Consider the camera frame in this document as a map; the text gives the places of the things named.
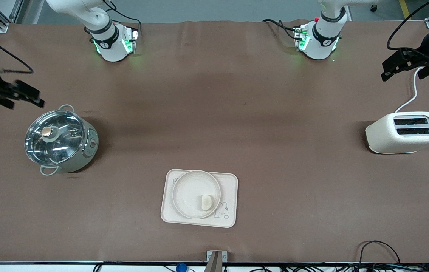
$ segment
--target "white cord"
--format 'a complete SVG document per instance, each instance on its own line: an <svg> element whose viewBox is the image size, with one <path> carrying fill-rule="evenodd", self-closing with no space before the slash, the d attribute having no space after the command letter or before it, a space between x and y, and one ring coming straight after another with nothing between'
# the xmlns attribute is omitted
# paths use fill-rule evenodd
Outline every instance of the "white cord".
<svg viewBox="0 0 429 272"><path fill-rule="evenodd" d="M414 96L413 98L411 98L408 102L400 105L397 110L395 112L400 111L404 106L406 106L407 104L413 102L413 100L416 99L416 97L418 96L418 89L416 88L416 77L418 76L418 72L423 69L424 67L419 67L418 69L416 69L416 72L414 72L414 76L413 76L413 90L414 90Z"/></svg>

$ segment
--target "pot handle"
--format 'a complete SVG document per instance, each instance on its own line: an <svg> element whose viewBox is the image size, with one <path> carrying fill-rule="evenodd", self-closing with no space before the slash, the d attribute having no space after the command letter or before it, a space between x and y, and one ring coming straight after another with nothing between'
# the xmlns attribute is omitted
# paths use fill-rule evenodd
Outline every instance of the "pot handle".
<svg viewBox="0 0 429 272"><path fill-rule="evenodd" d="M70 107L71 108L71 112L75 112L75 109L73 108L73 106L72 105L70 105L70 104L64 104L64 105L61 105L59 108L58 108L58 110L64 110L66 107Z"/></svg>
<svg viewBox="0 0 429 272"><path fill-rule="evenodd" d="M55 170L53 170L53 172L51 172L50 174L46 174L45 173L45 169L55 169ZM48 167L48 166L44 166L44 165L40 166L40 172L41 172L41 174L43 176L47 176L47 177L56 174L56 172L58 172L59 169L60 169L59 166L55 166L55 167Z"/></svg>

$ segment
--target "white toaster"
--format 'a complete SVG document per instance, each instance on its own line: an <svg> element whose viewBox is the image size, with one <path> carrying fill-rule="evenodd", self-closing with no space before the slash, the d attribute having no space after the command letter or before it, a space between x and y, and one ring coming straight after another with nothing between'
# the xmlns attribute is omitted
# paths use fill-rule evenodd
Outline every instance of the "white toaster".
<svg viewBox="0 0 429 272"><path fill-rule="evenodd" d="M414 153L429 146L429 112L387 114L365 131L369 148L375 153Z"/></svg>

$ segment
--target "lid knob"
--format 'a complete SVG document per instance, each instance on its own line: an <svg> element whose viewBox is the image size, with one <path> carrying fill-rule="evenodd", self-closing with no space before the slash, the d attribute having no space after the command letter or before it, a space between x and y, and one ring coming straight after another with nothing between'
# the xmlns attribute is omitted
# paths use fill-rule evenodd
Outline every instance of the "lid knob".
<svg viewBox="0 0 429 272"><path fill-rule="evenodd" d="M45 127L44 129L41 130L41 135L43 137L48 137L53 133L53 130L51 129L51 127Z"/></svg>

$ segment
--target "white food piece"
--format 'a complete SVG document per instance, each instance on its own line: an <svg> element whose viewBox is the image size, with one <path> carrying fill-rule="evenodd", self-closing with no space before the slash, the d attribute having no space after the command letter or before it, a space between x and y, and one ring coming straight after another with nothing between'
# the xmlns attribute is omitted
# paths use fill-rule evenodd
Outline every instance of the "white food piece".
<svg viewBox="0 0 429 272"><path fill-rule="evenodd" d="M211 196L202 195L201 196L201 209L210 210L212 206L213 206L213 200L212 200Z"/></svg>

